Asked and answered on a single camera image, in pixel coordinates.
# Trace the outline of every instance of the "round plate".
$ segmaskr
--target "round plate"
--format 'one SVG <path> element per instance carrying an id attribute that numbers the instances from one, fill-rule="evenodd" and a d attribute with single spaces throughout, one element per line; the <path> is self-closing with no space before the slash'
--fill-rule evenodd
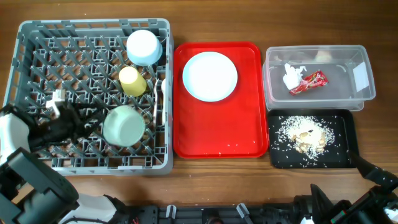
<path id="1" fill-rule="evenodd" d="M 185 65 L 182 81 L 188 92 L 198 100 L 216 102 L 229 96 L 238 81 L 234 63 L 217 52 L 193 56 Z"/>

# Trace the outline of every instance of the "plastic bin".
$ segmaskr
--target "plastic bin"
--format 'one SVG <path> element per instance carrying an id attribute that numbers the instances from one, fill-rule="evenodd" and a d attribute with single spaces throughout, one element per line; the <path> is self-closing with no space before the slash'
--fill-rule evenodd
<path id="1" fill-rule="evenodd" d="M 152 66 L 153 73 L 127 59 L 127 38 L 139 29 L 153 32 L 163 47 L 160 60 Z M 170 24 L 165 19 L 25 21 L 18 30 L 4 105 L 15 103 L 31 113 L 49 114 L 43 109 L 45 102 L 55 89 L 63 88 L 69 102 L 95 101 L 108 110 L 131 105 L 153 118 L 157 91 L 161 99 L 167 99 L 165 125 L 157 122 L 156 127 L 146 130 L 148 138 L 134 146 L 110 146 L 94 132 L 77 145 L 54 146 L 38 153 L 40 160 L 62 175 L 168 174 L 173 167 L 173 51 Z M 142 71 L 151 91 L 136 98 L 121 92 L 117 74 L 124 66 Z M 156 79 L 167 82 L 164 97 L 161 82 L 154 85 Z M 158 118 L 162 114 L 159 101 Z"/>
<path id="2" fill-rule="evenodd" d="M 282 77 L 284 65 L 306 66 L 303 77 L 323 71 L 326 86 L 291 95 Z M 373 73 L 361 45 L 270 47 L 263 66 L 267 109 L 339 108 L 359 111 L 376 96 Z"/>

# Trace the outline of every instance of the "candy wrapper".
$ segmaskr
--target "candy wrapper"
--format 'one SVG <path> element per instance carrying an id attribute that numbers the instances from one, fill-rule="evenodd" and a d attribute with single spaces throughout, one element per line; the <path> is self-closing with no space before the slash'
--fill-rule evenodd
<path id="1" fill-rule="evenodd" d="M 321 70 L 316 71 L 315 73 L 305 77 L 298 87 L 291 90 L 289 93 L 291 95 L 299 94 L 303 91 L 307 91 L 311 88 L 324 86 L 329 83 L 329 80 L 326 78 L 325 74 Z"/>

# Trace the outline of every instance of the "gray plastic dish rack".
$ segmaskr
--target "gray plastic dish rack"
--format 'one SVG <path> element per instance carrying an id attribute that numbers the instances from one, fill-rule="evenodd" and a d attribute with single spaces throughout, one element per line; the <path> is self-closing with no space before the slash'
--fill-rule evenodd
<path id="1" fill-rule="evenodd" d="M 163 55 L 152 67 L 136 66 L 127 58 L 127 38 L 139 29 L 153 32 L 163 46 Z M 39 155 L 62 175 L 168 174 L 173 166 L 173 52 L 174 40 L 166 19 L 25 21 L 19 26 L 3 105 L 14 103 L 30 113 L 50 114 L 43 109 L 45 102 L 56 89 L 65 89 L 72 103 L 100 103 L 107 110 L 131 105 L 149 124 L 154 117 L 156 91 L 157 125 L 147 125 L 143 138 L 134 146 L 107 144 L 100 137 L 101 126 L 77 145 L 52 146 Z M 150 92 L 140 97 L 123 93 L 118 72 L 125 66 L 141 72 Z M 161 82 L 155 85 L 157 79 L 167 82 L 165 125 L 159 119 L 163 96 Z"/>

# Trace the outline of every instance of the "wooden table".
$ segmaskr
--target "wooden table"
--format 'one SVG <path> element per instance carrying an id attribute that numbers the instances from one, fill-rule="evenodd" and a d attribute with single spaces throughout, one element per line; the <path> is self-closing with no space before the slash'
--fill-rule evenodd
<path id="1" fill-rule="evenodd" d="M 163 17 L 175 45 L 254 42 L 271 46 L 361 44 L 377 95 L 355 112 L 361 155 L 398 175 L 398 2 L 395 1 L 133 1 L 0 4 L 0 98 L 4 98 L 19 24 L 39 19 Z M 288 202 L 317 184 L 332 200 L 356 200 L 374 184 L 356 169 L 275 169 L 258 159 L 185 160 L 175 156 L 161 177 L 68 177 L 80 193 L 108 194 L 128 204 L 232 205 Z"/>

